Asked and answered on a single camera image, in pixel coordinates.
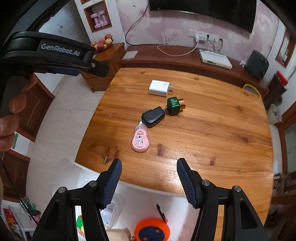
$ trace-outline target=fruit bowl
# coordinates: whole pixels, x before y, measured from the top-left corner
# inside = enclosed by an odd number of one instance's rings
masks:
[[[106,34],[103,39],[100,39],[98,42],[92,42],[91,46],[93,46],[96,49],[96,53],[100,53],[104,51],[105,49],[109,48],[109,46],[112,44],[113,38],[111,34]]]
[[[97,50],[96,50],[96,53],[100,53],[100,52],[105,51],[105,50],[106,50],[107,48],[109,48],[111,45],[112,45],[112,43],[106,45],[106,46],[104,47],[104,49],[97,49]]]

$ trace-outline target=green object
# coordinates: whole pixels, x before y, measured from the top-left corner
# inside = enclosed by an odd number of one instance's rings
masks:
[[[15,148],[15,144],[17,143],[17,137],[18,137],[18,133],[15,132],[15,140],[14,140],[14,142],[12,144],[12,147],[11,147],[12,149]]]
[[[168,98],[167,105],[170,115],[177,115],[180,110],[185,109],[185,101],[183,99],[177,99],[177,97]]]
[[[83,222],[82,222],[82,216],[78,216],[77,221],[76,221],[76,226],[81,229],[81,227],[83,226]]]

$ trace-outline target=wooden drawer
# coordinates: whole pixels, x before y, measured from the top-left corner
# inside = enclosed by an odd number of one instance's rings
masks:
[[[176,70],[187,73],[193,73],[198,75],[204,75],[205,70],[199,69],[195,67],[188,67],[177,64],[156,64],[156,63],[128,63],[128,62],[120,62],[118,61],[118,65],[120,68],[153,68],[153,69],[168,69],[168,70]]]
[[[217,80],[221,80],[221,81],[224,81],[224,82],[232,84],[232,85],[236,85],[236,86],[241,87],[241,88],[245,84],[241,80],[238,80],[238,79],[235,79],[235,78],[232,78],[232,77],[229,77],[227,75],[220,74],[220,73],[208,71],[208,70],[205,71],[204,76],[207,76],[207,77],[210,77],[210,78],[213,78],[213,79],[217,79]]]
[[[109,66],[109,72],[107,73],[107,76],[115,76],[115,71],[113,69],[113,65],[111,63],[107,63],[108,66]],[[88,74],[88,73],[84,73],[84,72],[81,72],[81,75],[83,76],[84,79],[89,79],[89,78],[94,78],[94,77],[97,77],[96,75],[93,75],[93,74]]]
[[[105,91],[111,83],[113,76],[106,76],[104,78],[93,77],[85,79],[91,90],[94,91]]]

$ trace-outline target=pink dumbbell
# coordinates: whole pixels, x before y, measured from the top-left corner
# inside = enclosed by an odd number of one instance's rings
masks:
[[[99,16],[102,16],[102,18],[103,18],[103,21],[102,21],[102,25],[103,26],[106,26],[106,25],[109,24],[108,21],[106,20],[106,16],[105,16],[105,11],[104,10],[99,11]]]
[[[91,15],[91,18],[94,19],[94,22],[96,23],[96,25],[94,26],[94,28],[100,28],[102,25],[100,24],[99,20],[97,19],[98,14],[94,13]]]

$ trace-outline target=human hand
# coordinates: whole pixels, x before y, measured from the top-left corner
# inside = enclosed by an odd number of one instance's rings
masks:
[[[23,91],[31,89],[36,83],[36,76],[31,77]],[[25,107],[26,95],[24,93],[19,93],[10,99],[9,109],[11,114],[0,118],[0,151],[7,151],[11,148],[15,139],[14,132],[17,130],[20,122],[17,113],[21,112]]]

